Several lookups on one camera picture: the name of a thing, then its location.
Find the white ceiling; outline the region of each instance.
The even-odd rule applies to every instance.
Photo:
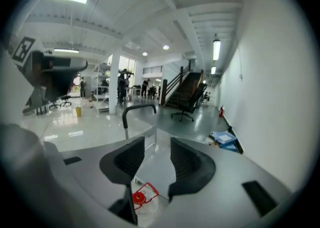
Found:
[[[39,37],[46,49],[73,47],[103,61],[118,49],[144,60],[164,54],[197,57],[199,68],[208,72],[215,34],[221,51],[214,65],[223,67],[240,8],[240,0],[88,0],[85,5],[40,0],[20,34]]]

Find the gray floor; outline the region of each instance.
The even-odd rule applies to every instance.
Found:
[[[187,117],[183,117],[182,122],[179,122],[179,116],[174,116],[171,119],[170,114],[178,110],[161,107],[158,100],[137,99],[120,104],[119,107],[124,109],[128,106],[145,103],[155,104],[157,109],[156,116],[154,116],[151,108],[132,110],[134,115],[150,125],[153,125],[156,121],[159,129],[177,137],[188,138],[193,141],[204,141],[212,131],[221,132],[226,131],[228,128],[226,121],[223,118],[219,118],[219,111],[213,106],[201,106],[196,109],[191,114],[194,122],[191,122],[191,119]]]

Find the black slot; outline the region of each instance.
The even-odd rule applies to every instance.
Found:
[[[266,215],[277,206],[277,203],[257,181],[245,182],[242,186],[261,216]]]
[[[82,159],[80,159],[79,157],[72,157],[72,158],[66,158],[63,161],[64,161],[64,163],[66,165],[70,165],[70,164],[76,163],[76,162],[81,161],[81,160]]]

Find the staircase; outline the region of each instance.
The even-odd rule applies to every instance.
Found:
[[[178,108],[179,101],[187,101],[193,93],[195,81],[198,84],[200,77],[201,73],[189,73],[189,75],[178,87],[178,89],[171,94],[165,106],[171,108]]]

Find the blue box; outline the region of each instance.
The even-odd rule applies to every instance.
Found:
[[[239,152],[236,146],[237,138],[233,134],[229,133],[228,131],[226,132],[213,131],[209,136],[212,137],[217,143],[219,143],[221,149]]]

